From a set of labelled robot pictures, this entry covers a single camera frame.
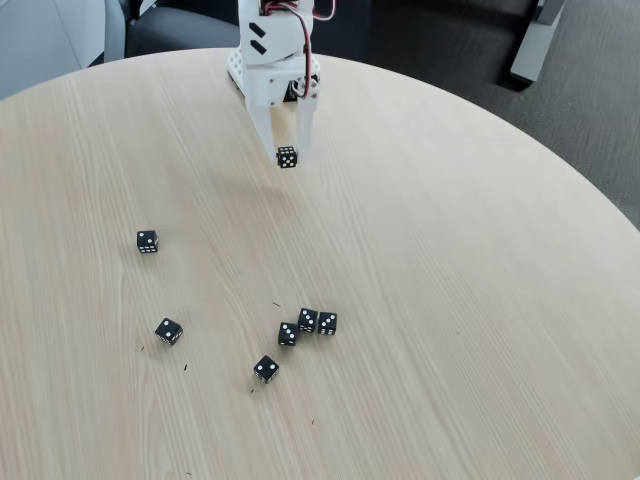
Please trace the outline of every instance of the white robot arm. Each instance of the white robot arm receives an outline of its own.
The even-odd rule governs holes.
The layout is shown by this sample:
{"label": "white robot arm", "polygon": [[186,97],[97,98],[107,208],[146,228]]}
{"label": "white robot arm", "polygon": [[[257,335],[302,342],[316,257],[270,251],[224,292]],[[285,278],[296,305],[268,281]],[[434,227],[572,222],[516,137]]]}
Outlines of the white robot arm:
{"label": "white robot arm", "polygon": [[[247,111],[262,145],[281,168],[295,167],[309,152],[313,114],[320,93],[320,65],[311,53],[313,0],[239,0],[240,46],[227,69],[245,97]],[[297,101],[297,150],[273,144],[271,107]]]}

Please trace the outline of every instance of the black die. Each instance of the black die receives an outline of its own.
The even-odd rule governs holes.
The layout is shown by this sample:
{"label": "black die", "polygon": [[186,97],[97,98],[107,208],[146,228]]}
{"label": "black die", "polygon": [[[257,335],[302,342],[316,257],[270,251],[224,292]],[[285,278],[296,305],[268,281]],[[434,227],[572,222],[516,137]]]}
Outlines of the black die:
{"label": "black die", "polygon": [[293,147],[278,148],[278,166],[292,168],[298,164],[298,154]]}
{"label": "black die", "polygon": [[278,364],[265,355],[262,357],[262,360],[253,367],[253,373],[264,383],[270,383],[271,380],[276,378],[276,375],[278,375],[279,369],[280,367]]}
{"label": "black die", "polygon": [[182,327],[179,323],[165,318],[156,328],[156,336],[169,345],[174,345],[182,336]]}
{"label": "black die", "polygon": [[152,253],[158,251],[158,235],[155,230],[143,230],[138,232],[138,250],[140,253]]}
{"label": "black die", "polygon": [[298,339],[298,326],[295,323],[281,323],[278,332],[278,343],[287,347],[295,347]]}
{"label": "black die", "polygon": [[318,312],[309,308],[303,308],[300,310],[300,316],[298,317],[298,330],[309,333],[315,332],[317,319]]}
{"label": "black die", "polygon": [[321,335],[333,335],[338,326],[338,315],[329,312],[320,312],[318,318],[318,333]]}

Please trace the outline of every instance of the round table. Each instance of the round table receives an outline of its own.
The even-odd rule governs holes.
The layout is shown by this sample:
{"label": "round table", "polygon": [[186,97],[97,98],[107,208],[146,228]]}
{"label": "round table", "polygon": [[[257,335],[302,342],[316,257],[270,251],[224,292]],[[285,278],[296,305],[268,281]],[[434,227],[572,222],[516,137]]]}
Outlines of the round table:
{"label": "round table", "polygon": [[[499,118],[328,57],[311,155],[281,170],[226,54],[0,103],[2,477],[639,475],[631,223]],[[279,346],[301,307],[336,335]]]}

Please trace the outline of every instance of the dark chair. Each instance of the dark chair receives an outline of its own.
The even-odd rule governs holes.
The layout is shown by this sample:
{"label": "dark chair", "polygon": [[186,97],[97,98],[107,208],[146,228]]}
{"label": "dark chair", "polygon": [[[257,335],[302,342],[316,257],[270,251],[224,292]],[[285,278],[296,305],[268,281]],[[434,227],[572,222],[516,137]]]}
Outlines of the dark chair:
{"label": "dark chair", "polygon": [[[371,36],[372,0],[338,0],[335,17],[314,22],[311,46],[314,53],[364,62]],[[328,14],[331,0],[315,0],[316,12]]]}
{"label": "dark chair", "polygon": [[191,48],[237,47],[236,25],[192,11],[157,6],[139,15],[142,0],[105,0],[104,60]]}

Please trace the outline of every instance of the wood grain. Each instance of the wood grain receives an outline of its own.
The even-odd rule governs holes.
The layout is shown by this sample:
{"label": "wood grain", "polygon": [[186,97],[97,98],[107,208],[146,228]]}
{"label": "wood grain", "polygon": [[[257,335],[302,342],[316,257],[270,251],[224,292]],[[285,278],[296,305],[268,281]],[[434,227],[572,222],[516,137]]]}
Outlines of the wood grain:
{"label": "wood grain", "polygon": [[[333,58],[312,158],[281,171],[224,55],[0,103],[1,477],[637,476],[624,216],[497,117]],[[145,228],[156,255],[135,248]],[[285,350],[301,306],[338,332]]]}

